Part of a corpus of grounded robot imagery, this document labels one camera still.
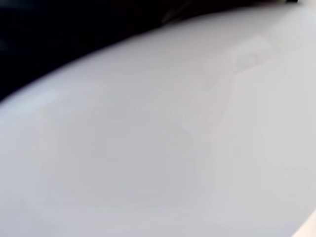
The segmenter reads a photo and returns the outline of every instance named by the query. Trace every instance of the white plastic surface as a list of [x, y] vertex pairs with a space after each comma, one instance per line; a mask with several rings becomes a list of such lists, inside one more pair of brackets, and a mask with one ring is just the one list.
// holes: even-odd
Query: white plastic surface
[[316, 207], [316, 17], [212, 15], [0, 107], [0, 236], [289, 237]]

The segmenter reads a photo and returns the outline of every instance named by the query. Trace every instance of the white curved surface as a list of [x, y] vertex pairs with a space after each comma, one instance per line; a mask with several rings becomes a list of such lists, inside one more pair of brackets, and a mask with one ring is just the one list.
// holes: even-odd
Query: white curved surface
[[316, 205], [316, 17], [134, 38], [0, 108], [0, 236], [288, 237]]

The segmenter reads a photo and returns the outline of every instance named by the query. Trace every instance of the black background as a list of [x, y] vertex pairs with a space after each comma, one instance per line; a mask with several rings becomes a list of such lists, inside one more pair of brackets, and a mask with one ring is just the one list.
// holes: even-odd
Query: black background
[[65, 63], [132, 35], [253, 2], [0, 0], [0, 100]]

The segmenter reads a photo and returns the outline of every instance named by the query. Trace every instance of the blurry object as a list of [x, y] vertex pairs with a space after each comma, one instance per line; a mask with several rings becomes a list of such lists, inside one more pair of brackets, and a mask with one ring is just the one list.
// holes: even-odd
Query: blurry object
[[316, 202], [315, 61], [315, 13], [269, 6], [42, 78], [0, 107], [4, 234], [292, 236]]

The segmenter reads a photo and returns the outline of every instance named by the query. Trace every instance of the dark background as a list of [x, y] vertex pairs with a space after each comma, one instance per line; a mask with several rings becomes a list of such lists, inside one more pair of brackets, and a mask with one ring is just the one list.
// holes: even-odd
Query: dark background
[[0, 100], [65, 63], [132, 35], [254, 2], [0, 0]]

